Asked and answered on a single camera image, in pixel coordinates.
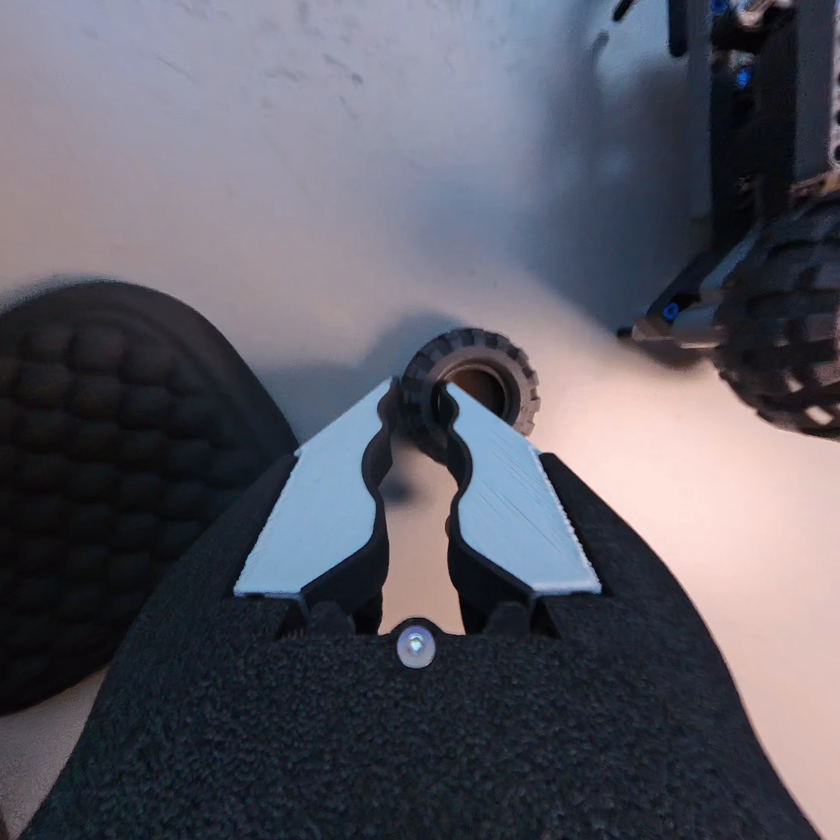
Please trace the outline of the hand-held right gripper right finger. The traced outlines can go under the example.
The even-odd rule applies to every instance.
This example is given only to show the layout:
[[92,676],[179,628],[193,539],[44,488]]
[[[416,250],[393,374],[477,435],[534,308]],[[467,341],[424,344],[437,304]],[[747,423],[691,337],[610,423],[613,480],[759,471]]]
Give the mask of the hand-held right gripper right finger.
[[460,387],[439,398],[451,502],[448,570],[464,600],[600,595],[602,583],[535,448]]

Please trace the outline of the white toy brick truck model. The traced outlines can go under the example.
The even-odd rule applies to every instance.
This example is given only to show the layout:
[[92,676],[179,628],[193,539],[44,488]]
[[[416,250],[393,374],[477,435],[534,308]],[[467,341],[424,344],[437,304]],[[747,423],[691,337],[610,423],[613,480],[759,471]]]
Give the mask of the white toy brick truck model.
[[796,207],[838,197],[838,2],[668,6],[686,58],[690,192],[705,248],[619,340],[715,347],[727,290]]

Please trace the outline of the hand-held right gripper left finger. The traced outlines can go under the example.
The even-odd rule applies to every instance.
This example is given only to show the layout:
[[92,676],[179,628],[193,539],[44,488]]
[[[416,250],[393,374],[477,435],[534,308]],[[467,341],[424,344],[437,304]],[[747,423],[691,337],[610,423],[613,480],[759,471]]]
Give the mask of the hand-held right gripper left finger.
[[383,381],[299,447],[235,596],[368,602],[381,593],[389,542],[380,487],[392,467],[396,397],[396,381]]

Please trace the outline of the black honeycomb pad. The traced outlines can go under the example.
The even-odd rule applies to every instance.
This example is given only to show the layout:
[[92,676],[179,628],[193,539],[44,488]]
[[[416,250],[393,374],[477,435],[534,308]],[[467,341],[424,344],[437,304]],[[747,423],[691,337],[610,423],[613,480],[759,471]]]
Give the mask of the black honeycomb pad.
[[106,278],[1,321],[1,712],[105,666],[172,566],[280,457],[288,420],[212,323]]

